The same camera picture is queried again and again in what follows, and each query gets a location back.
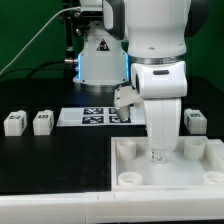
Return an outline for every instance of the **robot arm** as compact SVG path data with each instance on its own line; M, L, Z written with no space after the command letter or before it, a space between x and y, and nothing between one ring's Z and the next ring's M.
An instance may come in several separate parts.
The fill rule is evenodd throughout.
M181 56L186 52L184 32L190 4L191 0L103 1L105 28L113 36L118 32L119 38L126 35L129 40L131 82L136 88L119 88L122 94L118 97L115 92L115 109L121 118L128 116L128 103L137 102L144 109L149 145L157 163L165 161L166 151L175 149L179 135L180 97L187 94ZM118 28L113 25L117 13L121 19Z

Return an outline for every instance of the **black table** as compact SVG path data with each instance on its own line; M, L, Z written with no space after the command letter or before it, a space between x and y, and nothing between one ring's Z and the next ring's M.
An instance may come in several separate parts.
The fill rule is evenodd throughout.
M190 77L188 84L182 111L199 109L208 119L208 138L224 140L224 93L202 78ZM110 190L110 138L146 136L144 126L54 127L50 136L33 136L32 121L45 109L54 111L56 124L62 107L111 107L112 103L112 93L75 90L63 79L0 82L0 194ZM5 137L3 121L18 110L27 112L26 131L22 137ZM189 135L183 113L180 135Z

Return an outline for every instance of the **small white block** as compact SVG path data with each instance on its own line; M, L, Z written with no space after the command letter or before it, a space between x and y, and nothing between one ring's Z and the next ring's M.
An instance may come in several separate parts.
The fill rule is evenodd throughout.
M34 135L50 135L54 126L53 111L39 111L33 120Z
M27 126L25 111L11 112L4 121L5 136L21 136Z
M207 119L199 110L185 110L184 124L191 134L206 134Z

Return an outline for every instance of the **blue light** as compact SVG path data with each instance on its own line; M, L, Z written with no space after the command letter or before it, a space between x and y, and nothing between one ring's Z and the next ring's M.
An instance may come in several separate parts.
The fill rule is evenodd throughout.
M128 60L128 54L126 54L126 78L129 80L129 60Z
M78 55L78 67L79 67L79 73L78 73L78 80L81 78L81 55Z

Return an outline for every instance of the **green backdrop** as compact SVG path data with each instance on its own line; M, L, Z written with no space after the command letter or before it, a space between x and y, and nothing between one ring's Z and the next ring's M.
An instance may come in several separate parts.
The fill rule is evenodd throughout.
M11 61L39 29L62 9L60 0L1 0L0 1L0 70ZM186 40L187 73L204 77L224 91L224 1L211 0L211 13L203 29ZM77 41L76 50L81 49ZM7 70L33 68L65 55L64 27L56 19L41 36ZM10 77L24 77L16 72ZM47 72L60 77L61 71Z

